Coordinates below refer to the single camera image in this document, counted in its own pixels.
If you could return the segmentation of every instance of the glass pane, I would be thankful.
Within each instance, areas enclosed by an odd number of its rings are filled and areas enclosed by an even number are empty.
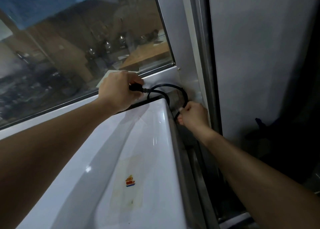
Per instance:
[[[0,126],[173,62],[156,0],[0,0]]]

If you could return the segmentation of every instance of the orange and blue logo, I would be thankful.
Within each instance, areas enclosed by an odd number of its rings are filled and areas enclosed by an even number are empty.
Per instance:
[[[134,178],[132,177],[132,175],[130,175],[125,181],[126,181],[125,183],[126,183],[127,187],[135,185],[135,181],[134,181]]]

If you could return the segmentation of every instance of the chest freezer lid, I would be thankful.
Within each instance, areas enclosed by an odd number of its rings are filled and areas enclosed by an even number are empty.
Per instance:
[[[160,99],[103,122],[18,228],[186,228],[169,119]]]

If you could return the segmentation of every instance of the hand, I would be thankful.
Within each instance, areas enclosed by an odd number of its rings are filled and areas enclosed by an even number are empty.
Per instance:
[[[134,72],[112,72],[106,77],[99,87],[99,95],[96,102],[104,107],[110,107],[116,114],[126,110],[138,98],[142,92],[130,91],[129,84],[144,84],[144,81]]]
[[[197,133],[203,128],[209,128],[208,111],[202,104],[190,101],[185,108],[180,108],[179,111],[179,124],[187,127],[194,135],[197,136]]]

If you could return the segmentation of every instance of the forearm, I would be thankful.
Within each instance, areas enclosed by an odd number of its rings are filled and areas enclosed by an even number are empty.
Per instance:
[[[215,156],[234,192],[262,228],[319,227],[320,201],[312,192],[210,128],[197,137]]]
[[[0,221],[14,228],[93,130],[113,115],[91,102],[0,141]]]

